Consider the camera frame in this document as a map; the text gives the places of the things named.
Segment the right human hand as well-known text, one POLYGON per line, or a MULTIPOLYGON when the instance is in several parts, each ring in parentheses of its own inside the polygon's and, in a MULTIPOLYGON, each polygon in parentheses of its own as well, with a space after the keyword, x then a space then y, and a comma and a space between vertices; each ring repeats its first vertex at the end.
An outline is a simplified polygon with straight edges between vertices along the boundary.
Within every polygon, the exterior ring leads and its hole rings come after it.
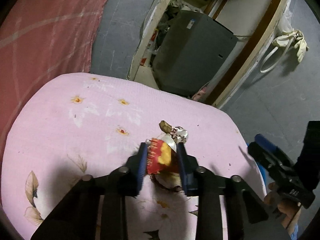
POLYGON ((301 214, 301 204, 296 203, 291 199, 281 197, 277 193, 277 188, 278 186, 275 182, 268 184, 268 189, 270 191, 265 196, 264 203, 272 206, 275 205, 279 212, 285 215, 281 224, 289 234, 292 234, 301 214))

